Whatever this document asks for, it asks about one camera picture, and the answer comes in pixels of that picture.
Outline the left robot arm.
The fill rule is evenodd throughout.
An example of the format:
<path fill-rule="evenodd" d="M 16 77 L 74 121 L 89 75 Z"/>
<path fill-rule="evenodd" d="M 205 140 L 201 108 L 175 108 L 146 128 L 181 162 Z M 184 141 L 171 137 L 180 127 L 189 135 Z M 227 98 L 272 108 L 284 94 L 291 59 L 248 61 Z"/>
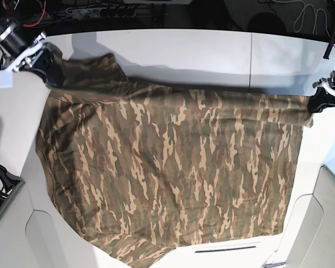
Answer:
<path fill-rule="evenodd" d="M 335 71 L 330 73 L 329 78 L 321 78 L 313 83 L 316 93 L 309 98 L 309 113 L 321 113 L 326 108 L 335 107 Z"/>

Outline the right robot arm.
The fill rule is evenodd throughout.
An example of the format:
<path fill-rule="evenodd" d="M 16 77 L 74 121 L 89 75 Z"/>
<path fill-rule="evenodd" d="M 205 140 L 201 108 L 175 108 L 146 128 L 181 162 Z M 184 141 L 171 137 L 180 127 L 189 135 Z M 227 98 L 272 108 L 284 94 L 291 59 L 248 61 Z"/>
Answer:
<path fill-rule="evenodd" d="M 0 19 L 0 50 L 0 88 L 12 88 L 13 74 L 21 71 L 33 73 L 53 87 L 64 84 L 63 69 L 56 61 L 54 45 L 46 41 L 45 32 L 27 42 L 16 20 Z"/>

